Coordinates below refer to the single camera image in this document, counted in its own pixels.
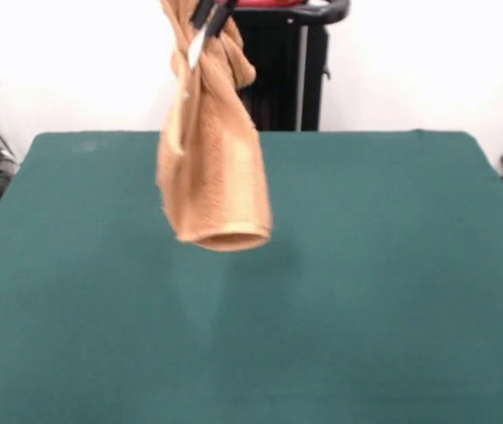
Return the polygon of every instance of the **towel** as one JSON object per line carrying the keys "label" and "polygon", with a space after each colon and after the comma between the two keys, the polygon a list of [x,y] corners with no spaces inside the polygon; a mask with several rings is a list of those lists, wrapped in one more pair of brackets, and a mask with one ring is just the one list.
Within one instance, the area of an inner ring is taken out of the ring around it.
{"label": "towel", "polygon": [[236,90],[255,80],[231,18],[187,61],[197,31],[195,0],[161,0],[177,44],[178,90],[157,149],[156,182],[177,239],[215,251],[258,247],[271,236],[271,207],[259,134]]}

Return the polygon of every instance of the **table surface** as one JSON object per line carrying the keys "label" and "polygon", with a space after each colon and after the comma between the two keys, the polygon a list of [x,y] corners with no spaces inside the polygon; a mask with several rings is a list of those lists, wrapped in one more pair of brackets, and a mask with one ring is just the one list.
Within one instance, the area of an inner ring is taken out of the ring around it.
{"label": "table surface", "polygon": [[265,247],[181,245],[155,133],[0,205],[0,423],[501,423],[503,183],[463,133],[266,133]]}

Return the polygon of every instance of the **green table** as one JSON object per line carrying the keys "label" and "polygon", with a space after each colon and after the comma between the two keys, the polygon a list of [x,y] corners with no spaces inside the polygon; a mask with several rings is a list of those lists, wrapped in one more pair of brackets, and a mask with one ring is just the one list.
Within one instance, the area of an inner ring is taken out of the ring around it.
{"label": "green table", "polygon": [[0,424],[503,423],[503,184],[469,136],[263,135],[273,239],[176,242],[155,133],[0,205]]}

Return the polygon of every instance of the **white wall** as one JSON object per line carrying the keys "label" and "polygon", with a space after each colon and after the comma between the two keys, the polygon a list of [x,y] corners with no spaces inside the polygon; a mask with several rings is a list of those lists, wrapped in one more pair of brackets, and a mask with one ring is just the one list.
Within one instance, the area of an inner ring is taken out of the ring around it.
{"label": "white wall", "polygon": [[[503,2],[353,0],[332,27],[322,129],[462,129],[503,152]],[[158,0],[0,0],[0,129],[157,129],[171,92]]]}

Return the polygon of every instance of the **orange towel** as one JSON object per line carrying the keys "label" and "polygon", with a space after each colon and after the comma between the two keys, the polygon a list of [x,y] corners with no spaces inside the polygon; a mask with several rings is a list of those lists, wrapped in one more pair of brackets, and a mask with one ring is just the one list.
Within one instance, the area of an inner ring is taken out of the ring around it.
{"label": "orange towel", "polygon": [[216,251],[260,246],[271,235],[263,154],[236,93],[254,81],[255,69],[229,19],[218,38],[207,40],[191,71],[187,51],[196,35],[189,22],[195,1],[161,2],[177,38],[172,68],[179,80],[157,152],[164,213],[182,242]]}

